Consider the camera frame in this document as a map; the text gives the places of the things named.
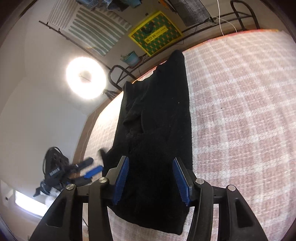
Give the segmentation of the black garment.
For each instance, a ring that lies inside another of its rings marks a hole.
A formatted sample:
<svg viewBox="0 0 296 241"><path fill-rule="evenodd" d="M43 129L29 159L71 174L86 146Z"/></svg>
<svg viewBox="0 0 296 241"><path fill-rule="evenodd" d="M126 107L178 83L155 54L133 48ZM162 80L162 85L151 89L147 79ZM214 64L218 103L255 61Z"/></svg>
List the black garment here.
<svg viewBox="0 0 296 241"><path fill-rule="evenodd" d="M192 130L185 58L174 51L143 81L127 82L113 146L101 149L104 170L121 157L129 170L118 204L109 208L136 225L180 235L189 212L182 202L173 160L192 169Z"/></svg>

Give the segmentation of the potted plant teal pot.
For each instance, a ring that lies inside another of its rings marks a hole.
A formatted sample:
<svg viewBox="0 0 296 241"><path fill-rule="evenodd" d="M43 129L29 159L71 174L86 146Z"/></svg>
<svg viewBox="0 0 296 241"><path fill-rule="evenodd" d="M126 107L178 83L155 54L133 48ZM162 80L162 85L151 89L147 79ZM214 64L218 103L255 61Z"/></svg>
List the potted plant teal pot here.
<svg viewBox="0 0 296 241"><path fill-rule="evenodd" d="M140 61L140 57L137 55L135 51L132 51L126 55L121 55L120 60L128 66L133 67Z"/></svg>

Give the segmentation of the striped green white rug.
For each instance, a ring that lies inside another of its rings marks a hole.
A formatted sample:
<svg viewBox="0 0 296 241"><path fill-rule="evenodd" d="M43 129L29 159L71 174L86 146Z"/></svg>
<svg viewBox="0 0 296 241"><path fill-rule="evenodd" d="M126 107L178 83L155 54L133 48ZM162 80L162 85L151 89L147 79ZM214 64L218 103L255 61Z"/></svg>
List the striped green white rug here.
<svg viewBox="0 0 296 241"><path fill-rule="evenodd" d="M56 1L48 23L105 56L132 25L107 9L89 10L77 1Z"/></svg>

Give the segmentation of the yellow green box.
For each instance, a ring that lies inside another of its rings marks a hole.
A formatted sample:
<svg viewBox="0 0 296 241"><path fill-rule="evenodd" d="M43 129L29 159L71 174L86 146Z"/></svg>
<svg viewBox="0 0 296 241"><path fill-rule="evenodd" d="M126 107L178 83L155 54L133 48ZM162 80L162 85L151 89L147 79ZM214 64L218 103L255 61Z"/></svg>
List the yellow green box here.
<svg viewBox="0 0 296 241"><path fill-rule="evenodd" d="M128 36L152 57L180 40L183 34L162 11L158 11L144 19Z"/></svg>

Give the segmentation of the grey plaid coat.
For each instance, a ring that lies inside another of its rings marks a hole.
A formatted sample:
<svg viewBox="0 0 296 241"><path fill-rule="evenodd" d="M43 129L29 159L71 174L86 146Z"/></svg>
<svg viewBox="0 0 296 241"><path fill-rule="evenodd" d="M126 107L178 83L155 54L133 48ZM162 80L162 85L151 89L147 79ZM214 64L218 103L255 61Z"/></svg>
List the grey plaid coat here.
<svg viewBox="0 0 296 241"><path fill-rule="evenodd" d="M199 0L171 0L169 3L176 10L186 27L202 24L211 18L211 15Z"/></svg>

